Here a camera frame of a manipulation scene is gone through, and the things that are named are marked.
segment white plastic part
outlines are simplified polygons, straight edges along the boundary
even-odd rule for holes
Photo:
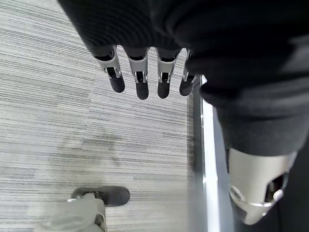
[[[101,218],[99,225],[96,219]],[[35,232],[106,232],[104,202],[93,194],[66,202],[54,216],[36,225]]]
[[[257,223],[283,197],[283,189],[278,189],[273,193],[272,201],[265,202],[269,183],[289,173],[296,156],[296,152],[281,156],[255,156],[230,149],[230,197],[245,211],[243,223]]]
[[[162,73],[168,73],[169,77],[168,77],[167,83],[170,83],[170,80],[171,80],[173,73],[174,73],[174,68],[175,68],[176,61],[177,61],[179,53],[177,54],[176,58],[173,61],[166,62],[166,61],[160,60],[160,58],[159,58],[160,55],[159,55],[159,52],[158,52],[157,49],[156,49],[156,52],[157,52],[157,65],[158,65],[159,82],[162,83]]]
[[[109,76],[108,72],[107,72],[107,68],[114,68],[115,73],[116,73],[116,77],[120,78],[121,77],[121,70],[120,70],[120,64],[119,64],[119,59],[118,59],[118,55],[117,55],[117,46],[113,47],[113,53],[114,56],[111,60],[107,60],[107,61],[103,61],[103,60],[99,60],[97,59],[99,65],[101,66],[102,70],[107,73],[108,78],[111,79],[111,77]]]
[[[143,73],[143,83],[146,83],[148,75],[148,51],[146,52],[146,56],[141,60],[133,60],[130,57],[128,57],[128,60],[135,83],[139,83],[136,72]]]

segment black rubber pad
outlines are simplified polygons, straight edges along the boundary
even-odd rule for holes
[[[168,97],[168,95],[169,95],[169,83],[158,82],[158,95],[159,95],[160,98],[163,98],[163,99]]]
[[[125,90],[126,86],[122,75],[119,78],[115,77],[110,79],[110,82],[113,90],[115,90],[117,93],[121,93]]]
[[[193,83],[192,83],[193,78],[188,77],[186,82],[182,79],[180,86],[179,86],[179,92],[182,96],[188,96],[191,93],[192,86],[193,86]]]
[[[146,83],[136,83],[136,94],[139,99],[145,100],[148,98],[149,90],[148,90],[148,82]]]

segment gray carpet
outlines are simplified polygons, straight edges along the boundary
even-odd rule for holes
[[[167,99],[139,100],[109,80],[56,1],[0,2],[0,231],[29,232],[77,187],[122,185],[130,202],[107,209],[110,232],[184,232],[191,175],[192,98],[179,92],[185,52]]]

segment silver metal part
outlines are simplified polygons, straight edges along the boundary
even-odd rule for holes
[[[229,151],[230,197],[244,211],[241,220],[257,223],[283,197],[288,173],[297,153],[283,156],[255,156],[235,149]],[[282,177],[282,184],[274,183]]]
[[[107,68],[114,68],[114,71],[116,73],[116,77],[120,78],[121,77],[121,70],[120,70],[120,64],[119,64],[119,59],[116,51],[117,46],[113,47],[113,58],[108,61],[103,61],[97,59],[99,65],[103,69],[103,71],[108,75],[108,77],[111,79],[112,77],[108,74]]]
[[[186,67],[184,66],[184,69],[183,69],[183,81],[187,82],[187,78],[188,78],[188,75],[189,75],[189,72],[187,70],[185,70]]]
[[[186,71],[186,73],[183,74],[183,81],[187,82],[188,75],[189,75],[188,71]],[[191,83],[193,83],[196,78],[197,78],[197,75],[194,75],[194,78],[192,79]]]
[[[139,83],[136,72],[143,73],[143,83],[146,83],[148,76],[148,52],[146,53],[146,56],[141,60],[133,60],[130,57],[128,57],[128,59],[131,66],[132,75],[134,76],[135,83],[137,84]]]
[[[173,61],[166,62],[166,61],[160,60],[160,56],[159,56],[158,50],[156,50],[156,53],[157,53],[157,60],[158,60],[159,82],[162,83],[162,73],[169,73],[169,77],[168,77],[167,83],[170,83],[171,77],[172,77],[172,75],[174,73],[174,68],[175,68],[176,60],[177,60],[177,57],[178,57],[179,54],[177,55],[177,57]]]

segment black fabric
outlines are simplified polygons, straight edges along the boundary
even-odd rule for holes
[[[100,47],[190,49],[227,148],[299,150],[309,129],[309,1],[59,0],[94,56]]]
[[[309,137],[300,150],[280,200],[283,232],[307,232],[309,228]]]
[[[147,53],[148,47],[141,47],[141,48],[124,47],[124,50],[126,51],[126,54],[131,58],[143,59]]]
[[[108,45],[108,46],[102,46],[99,48],[97,55],[95,57],[99,60],[107,61],[113,58],[114,53],[113,53],[113,46]]]
[[[100,47],[120,44],[127,47],[177,49],[171,37],[156,31],[146,0],[59,0],[94,56]]]
[[[158,50],[160,58],[171,59],[171,61],[173,61],[181,51],[180,48],[171,50],[171,49],[164,49],[160,47],[157,50]]]
[[[140,81],[139,83],[136,83],[136,93],[138,98],[141,100],[145,100],[146,98],[148,98],[148,82],[143,83],[143,81]]]

